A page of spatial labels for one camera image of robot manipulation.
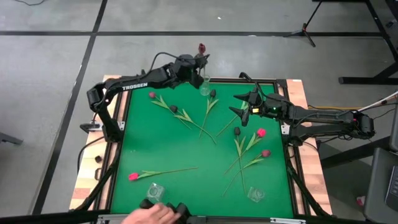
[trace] human hand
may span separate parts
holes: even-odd
[[[128,215],[122,224],[173,224],[181,217],[169,207],[157,203],[150,209],[137,209]]]

